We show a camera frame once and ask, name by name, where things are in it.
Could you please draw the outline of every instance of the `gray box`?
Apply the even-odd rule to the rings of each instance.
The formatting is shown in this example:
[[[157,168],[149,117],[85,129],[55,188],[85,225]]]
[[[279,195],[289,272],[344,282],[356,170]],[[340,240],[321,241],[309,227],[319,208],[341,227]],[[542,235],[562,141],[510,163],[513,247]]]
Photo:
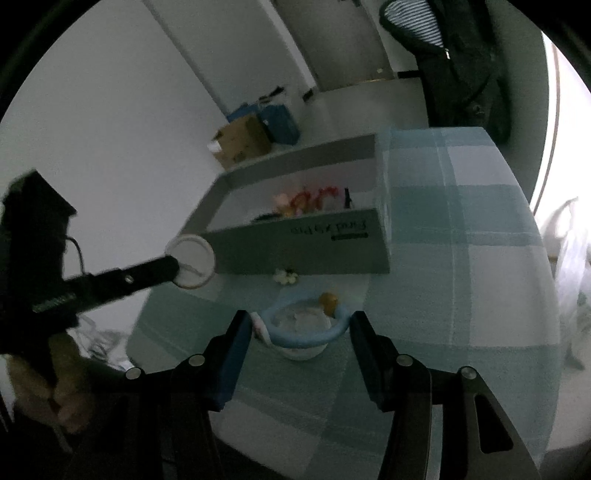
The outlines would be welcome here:
[[[244,162],[221,174],[181,233],[211,244],[222,274],[388,273],[391,245],[387,162],[380,135],[364,135]],[[354,209],[251,223],[272,197],[348,187]]]

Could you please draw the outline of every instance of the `silver bolt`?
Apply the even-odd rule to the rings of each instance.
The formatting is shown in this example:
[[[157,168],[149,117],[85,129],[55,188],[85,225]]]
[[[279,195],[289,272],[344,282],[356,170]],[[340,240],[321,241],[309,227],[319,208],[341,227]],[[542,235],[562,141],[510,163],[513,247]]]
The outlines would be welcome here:
[[[189,357],[189,365],[191,367],[200,367],[205,363],[205,357],[203,355],[193,355]]]
[[[462,376],[468,380],[474,380],[478,376],[476,370],[472,367],[463,367],[460,372],[462,373]]]
[[[410,355],[398,355],[396,363],[401,367],[410,367],[413,364],[413,358]]]
[[[127,370],[127,372],[125,372],[125,378],[127,380],[135,380],[136,378],[139,378],[139,376],[142,374],[142,369],[138,368],[138,367],[132,367],[129,370]]]

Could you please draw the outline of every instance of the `checkered tablecloth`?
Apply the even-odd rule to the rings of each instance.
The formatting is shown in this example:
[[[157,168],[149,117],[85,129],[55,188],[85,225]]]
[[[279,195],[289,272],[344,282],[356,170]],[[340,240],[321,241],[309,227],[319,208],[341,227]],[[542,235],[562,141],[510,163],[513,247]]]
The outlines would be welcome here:
[[[261,311],[287,289],[331,291],[366,311],[377,333],[431,368],[474,366],[539,464],[560,379],[558,321],[546,252],[515,177],[480,128],[380,136],[389,161],[388,275],[216,276],[188,293],[155,288],[128,343],[147,371],[175,366],[223,333],[237,309]],[[249,347],[216,434],[290,478],[377,478],[392,414],[369,400],[348,333],[293,362]],[[431,471],[441,427],[434,426]]]

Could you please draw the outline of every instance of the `gray door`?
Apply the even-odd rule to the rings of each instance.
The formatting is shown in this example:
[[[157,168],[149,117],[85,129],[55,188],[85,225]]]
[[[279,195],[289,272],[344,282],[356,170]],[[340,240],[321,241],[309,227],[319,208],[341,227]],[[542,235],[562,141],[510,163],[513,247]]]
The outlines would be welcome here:
[[[359,0],[273,0],[321,91],[394,78]]]

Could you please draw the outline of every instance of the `table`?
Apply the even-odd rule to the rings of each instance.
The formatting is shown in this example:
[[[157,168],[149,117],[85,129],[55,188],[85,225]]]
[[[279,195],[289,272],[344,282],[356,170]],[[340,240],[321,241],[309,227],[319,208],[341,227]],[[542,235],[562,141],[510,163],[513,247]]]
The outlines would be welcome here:
[[[266,275],[217,275],[192,292],[165,284],[151,292],[128,355],[148,372],[172,368],[223,333],[237,309],[264,310],[292,288],[331,291],[427,367],[474,366],[539,465],[560,351],[550,266],[527,201],[483,129],[382,135],[390,274],[301,277],[288,287]],[[251,342],[234,399],[211,419],[224,442],[287,477],[370,479],[392,414],[370,402],[346,333],[307,362]],[[438,423],[433,431],[430,476],[440,455]]]

